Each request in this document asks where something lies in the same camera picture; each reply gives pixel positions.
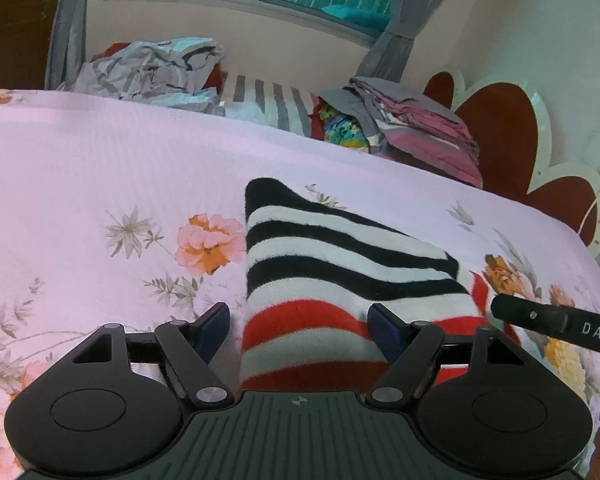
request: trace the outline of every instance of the gray and white striped pillow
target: gray and white striped pillow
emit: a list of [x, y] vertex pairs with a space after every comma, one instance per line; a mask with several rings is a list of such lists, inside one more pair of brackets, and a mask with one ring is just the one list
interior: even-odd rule
[[222, 72], [226, 102], [253, 102], [271, 125], [296, 135], [311, 137], [311, 119], [317, 98], [309, 92], [242, 74]]

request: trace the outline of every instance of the bed sheet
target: bed sheet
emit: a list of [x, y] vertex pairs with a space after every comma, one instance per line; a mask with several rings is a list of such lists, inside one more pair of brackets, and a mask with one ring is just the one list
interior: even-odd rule
[[[600, 268], [576, 234], [518, 203], [256, 124], [0, 91], [0, 480], [20, 471], [2, 430], [8, 403], [104, 323], [144, 332], [224, 301], [232, 330], [212, 367], [237, 387], [244, 189], [260, 176], [448, 251], [490, 294], [600, 313]], [[192, 245], [192, 226], [222, 240], [222, 250]], [[518, 336], [597, 421], [600, 355]]]

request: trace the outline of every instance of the window sill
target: window sill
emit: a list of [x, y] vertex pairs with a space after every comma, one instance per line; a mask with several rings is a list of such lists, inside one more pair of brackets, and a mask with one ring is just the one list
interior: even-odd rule
[[344, 20], [328, 16], [317, 9], [305, 9], [295, 6], [290, 2], [267, 3], [260, 0], [135, 0], [135, 1], [153, 1], [153, 2], [177, 2], [197, 4], [209, 7], [225, 7], [241, 12], [250, 12], [267, 16], [283, 22], [301, 25], [302, 27], [312, 28], [321, 32], [331, 34], [343, 40], [361, 46], [369, 47], [376, 40], [375, 35], [370, 33], [369, 29], [356, 27]]

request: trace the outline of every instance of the gray curtain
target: gray curtain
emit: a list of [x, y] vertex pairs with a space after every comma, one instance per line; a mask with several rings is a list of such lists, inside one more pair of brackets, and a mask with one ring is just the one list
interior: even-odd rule
[[58, 0], [46, 59], [45, 89], [75, 82], [84, 63], [87, 0]]
[[366, 54], [359, 76], [400, 82], [416, 35], [442, 0], [392, 0], [391, 20]]

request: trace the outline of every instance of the headboard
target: headboard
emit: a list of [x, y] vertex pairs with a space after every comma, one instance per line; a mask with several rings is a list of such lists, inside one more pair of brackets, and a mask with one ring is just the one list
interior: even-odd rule
[[478, 142], [485, 191], [561, 220], [600, 253], [600, 176], [575, 162], [550, 166], [549, 115], [528, 82], [485, 78], [467, 89], [449, 70], [432, 76], [424, 94], [451, 108]]

